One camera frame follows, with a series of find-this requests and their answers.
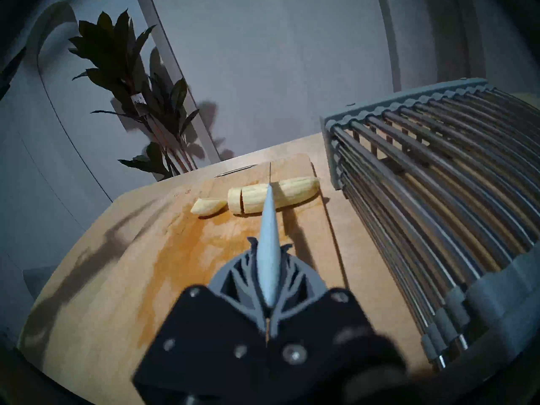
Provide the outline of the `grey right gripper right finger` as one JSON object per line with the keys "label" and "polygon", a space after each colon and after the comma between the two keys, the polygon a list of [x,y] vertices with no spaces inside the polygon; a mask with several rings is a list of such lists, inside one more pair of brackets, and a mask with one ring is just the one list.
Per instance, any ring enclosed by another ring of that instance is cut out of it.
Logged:
{"label": "grey right gripper right finger", "polygon": [[328,289],[290,247],[270,269],[272,383],[406,383],[403,358],[354,295]]}

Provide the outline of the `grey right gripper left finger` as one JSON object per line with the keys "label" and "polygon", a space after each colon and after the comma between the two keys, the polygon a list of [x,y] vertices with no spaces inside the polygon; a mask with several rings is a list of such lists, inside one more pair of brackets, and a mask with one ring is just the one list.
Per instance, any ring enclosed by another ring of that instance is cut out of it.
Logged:
{"label": "grey right gripper left finger", "polygon": [[258,241],[206,285],[185,289],[132,377],[145,404],[256,404],[266,364],[267,310]]}

